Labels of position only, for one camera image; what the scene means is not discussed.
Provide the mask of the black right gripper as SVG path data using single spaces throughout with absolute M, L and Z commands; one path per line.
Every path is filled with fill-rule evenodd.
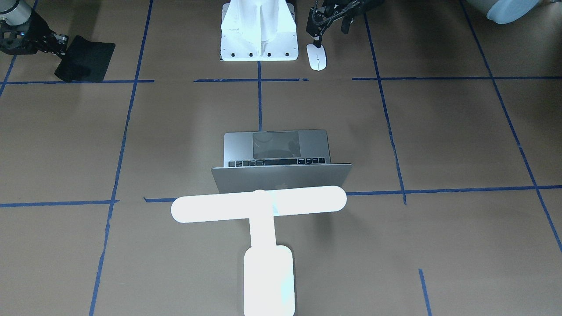
M 66 56 L 68 35 L 54 34 L 42 18 L 12 26 L 1 22 L 0 50 L 8 55 L 30 55 L 38 51 Z

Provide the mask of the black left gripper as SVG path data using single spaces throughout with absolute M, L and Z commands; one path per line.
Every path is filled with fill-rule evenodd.
M 323 34 L 333 22 L 340 19 L 341 32 L 348 34 L 353 20 L 364 10 L 364 0 L 324 0 L 320 6 L 316 0 L 309 11 L 306 25 L 307 33 L 313 38 L 313 45 L 321 48 Z

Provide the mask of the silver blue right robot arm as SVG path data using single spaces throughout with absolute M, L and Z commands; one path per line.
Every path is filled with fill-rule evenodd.
M 59 35 L 24 0 L 2 0 L 1 51 L 8 55 L 31 55 L 38 51 L 63 58 L 68 36 Z

